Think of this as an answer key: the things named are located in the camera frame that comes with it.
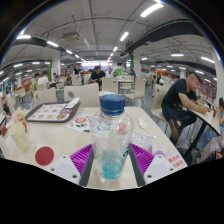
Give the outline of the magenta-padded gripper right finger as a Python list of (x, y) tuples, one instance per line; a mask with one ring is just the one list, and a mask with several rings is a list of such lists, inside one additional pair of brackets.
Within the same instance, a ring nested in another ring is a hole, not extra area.
[(173, 165), (164, 156), (153, 155), (135, 144), (130, 144), (129, 155), (138, 187), (175, 172)]

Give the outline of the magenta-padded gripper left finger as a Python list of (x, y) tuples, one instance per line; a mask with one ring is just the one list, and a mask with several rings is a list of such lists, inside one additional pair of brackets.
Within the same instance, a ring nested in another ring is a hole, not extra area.
[(49, 169), (49, 172), (74, 184), (86, 187), (93, 164), (92, 145), (89, 144), (74, 154), (62, 155)]

